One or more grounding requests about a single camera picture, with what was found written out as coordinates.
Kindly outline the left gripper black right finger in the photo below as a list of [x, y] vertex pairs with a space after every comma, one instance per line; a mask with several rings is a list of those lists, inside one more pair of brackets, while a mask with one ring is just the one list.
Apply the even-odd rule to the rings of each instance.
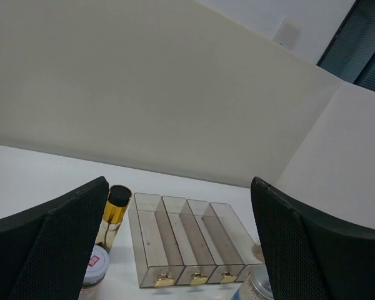
[[375, 299], [375, 229], [284, 194], [260, 177], [251, 204], [274, 299]]

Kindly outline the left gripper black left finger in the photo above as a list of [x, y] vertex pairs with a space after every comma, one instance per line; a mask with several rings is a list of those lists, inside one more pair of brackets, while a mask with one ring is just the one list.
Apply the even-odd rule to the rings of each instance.
[[0, 299], [77, 299], [108, 192], [101, 176], [0, 219]]

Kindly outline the white-lid red-label jar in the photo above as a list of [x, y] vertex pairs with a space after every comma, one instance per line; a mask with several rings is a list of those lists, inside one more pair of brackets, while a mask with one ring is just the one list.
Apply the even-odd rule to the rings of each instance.
[[105, 249], [94, 245], [87, 265], [78, 299], [95, 299], [101, 281], [109, 267], [109, 255]]

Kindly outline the silver-lid blue-label jar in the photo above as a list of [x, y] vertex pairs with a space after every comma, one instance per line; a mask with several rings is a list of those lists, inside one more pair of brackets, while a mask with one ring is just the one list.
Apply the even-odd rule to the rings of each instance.
[[231, 300], [274, 299], [267, 268], [264, 264], [255, 265], [250, 275], [233, 294]]

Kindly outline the gold black-capped bottle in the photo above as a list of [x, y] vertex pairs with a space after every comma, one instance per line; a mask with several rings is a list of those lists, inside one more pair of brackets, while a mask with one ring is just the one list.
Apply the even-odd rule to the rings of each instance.
[[95, 241], [95, 245], [102, 247], [107, 253], [111, 251], [132, 195], [131, 190], [126, 186], [113, 185], [109, 189], [102, 221]]

